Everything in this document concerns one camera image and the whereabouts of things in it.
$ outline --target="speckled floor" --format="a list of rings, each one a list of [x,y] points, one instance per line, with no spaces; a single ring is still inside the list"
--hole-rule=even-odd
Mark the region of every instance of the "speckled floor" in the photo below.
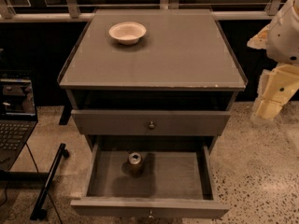
[[[231,206],[219,220],[79,216],[70,201],[81,193],[91,152],[74,121],[59,126],[61,107],[39,108],[39,122],[28,145],[39,170],[46,172],[60,143],[66,143],[70,158],[62,160],[50,189],[63,223],[299,223],[299,103],[287,104],[274,122],[265,125],[250,121],[251,107],[252,103],[233,105],[232,116],[210,157],[219,199]],[[13,170],[35,170],[26,147]],[[5,198],[3,186],[0,203]],[[38,194],[35,187],[8,186],[0,223],[59,223],[49,198],[43,206],[48,210],[47,218],[29,220]]]

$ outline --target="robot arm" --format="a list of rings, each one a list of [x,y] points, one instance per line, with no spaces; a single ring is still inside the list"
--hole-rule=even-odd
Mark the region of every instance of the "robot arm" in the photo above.
[[[273,120],[299,89],[299,0],[288,0],[248,46],[266,49],[278,66],[264,70],[253,106],[253,117]]]

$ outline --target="black laptop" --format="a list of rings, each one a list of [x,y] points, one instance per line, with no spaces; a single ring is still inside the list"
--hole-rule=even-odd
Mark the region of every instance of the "black laptop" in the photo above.
[[[9,171],[37,124],[30,72],[0,70],[0,170]]]

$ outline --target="gray cabinet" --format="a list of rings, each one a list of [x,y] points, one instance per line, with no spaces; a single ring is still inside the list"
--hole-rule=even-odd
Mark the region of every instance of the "gray cabinet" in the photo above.
[[[142,23],[146,35],[119,44],[107,31],[123,21]],[[246,82],[208,10],[98,10],[59,79],[93,153],[73,208],[222,217],[229,207],[218,201],[209,153]],[[129,162],[135,152],[139,166]]]

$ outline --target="laptop screen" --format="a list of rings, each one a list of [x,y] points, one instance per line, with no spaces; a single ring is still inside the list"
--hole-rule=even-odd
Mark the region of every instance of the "laptop screen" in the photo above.
[[[36,120],[32,82],[29,78],[0,77],[0,119]]]

